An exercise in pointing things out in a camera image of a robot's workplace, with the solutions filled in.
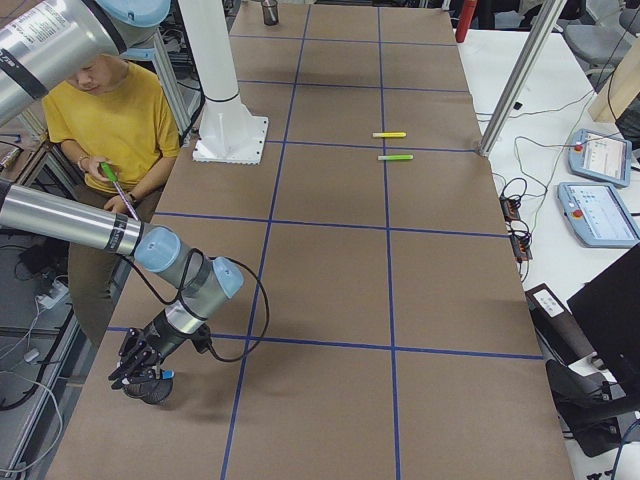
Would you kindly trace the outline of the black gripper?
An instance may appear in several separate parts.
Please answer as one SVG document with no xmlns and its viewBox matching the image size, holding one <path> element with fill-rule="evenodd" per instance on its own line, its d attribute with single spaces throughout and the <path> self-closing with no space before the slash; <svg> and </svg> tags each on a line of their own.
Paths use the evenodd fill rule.
<svg viewBox="0 0 640 480">
<path fill-rule="evenodd" d="M 154 321 L 145 328 L 130 327 L 119 349 L 119 362 L 108 376 L 112 390 L 150 381 L 148 371 L 160 373 L 173 328 L 165 321 Z"/>
</svg>

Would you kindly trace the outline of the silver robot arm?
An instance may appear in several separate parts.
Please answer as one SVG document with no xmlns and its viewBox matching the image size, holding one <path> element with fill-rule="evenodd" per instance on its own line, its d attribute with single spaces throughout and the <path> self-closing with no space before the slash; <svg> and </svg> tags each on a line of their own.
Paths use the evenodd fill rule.
<svg viewBox="0 0 640 480">
<path fill-rule="evenodd" d="M 152 35 L 167 1 L 43 1 L 1 31 L 1 120 L 7 122 L 98 54 Z M 210 258 L 172 230 L 120 213 L 1 183 L 1 223 L 122 256 L 172 284 L 176 297 L 143 329 L 128 330 L 109 379 L 136 397 L 170 387 L 161 365 L 185 341 L 214 350 L 207 320 L 242 287 L 234 260 Z"/>
</svg>

